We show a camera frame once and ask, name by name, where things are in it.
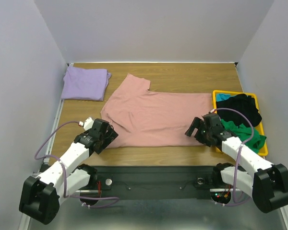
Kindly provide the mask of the pink t-shirt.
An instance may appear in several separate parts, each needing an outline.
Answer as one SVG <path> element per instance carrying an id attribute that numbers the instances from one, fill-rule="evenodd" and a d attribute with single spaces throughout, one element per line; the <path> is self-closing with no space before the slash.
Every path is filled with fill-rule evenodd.
<path id="1" fill-rule="evenodd" d="M 185 132 L 212 110 L 212 95 L 152 92 L 150 83 L 128 74 L 105 103 L 101 118 L 118 133 L 109 148 L 199 146 Z"/>

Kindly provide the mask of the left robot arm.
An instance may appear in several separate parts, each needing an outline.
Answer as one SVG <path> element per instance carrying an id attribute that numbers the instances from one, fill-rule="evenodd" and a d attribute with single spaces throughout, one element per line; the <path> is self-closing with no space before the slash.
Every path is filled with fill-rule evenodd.
<path id="1" fill-rule="evenodd" d="M 29 176 L 23 184 L 19 211 L 47 225 L 68 198 L 77 198 L 82 206 L 88 201 L 104 200 L 97 170 L 83 163 L 93 153 L 100 154 L 118 137 L 113 126 L 102 119 L 78 122 L 84 132 L 77 135 L 61 157 L 38 176 Z"/>

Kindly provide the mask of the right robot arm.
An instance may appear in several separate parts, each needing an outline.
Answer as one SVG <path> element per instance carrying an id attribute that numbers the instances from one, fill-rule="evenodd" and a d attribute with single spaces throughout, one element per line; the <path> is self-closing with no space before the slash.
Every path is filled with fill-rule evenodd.
<path id="1" fill-rule="evenodd" d="M 288 205 L 288 169 L 283 164 L 273 164 L 252 151 L 232 131 L 226 130 L 216 113 L 195 117 L 185 132 L 206 146 L 215 146 L 242 167 L 230 163 L 218 164 L 213 169 L 213 185 L 225 184 L 241 190 L 251 197 L 263 213 Z"/>

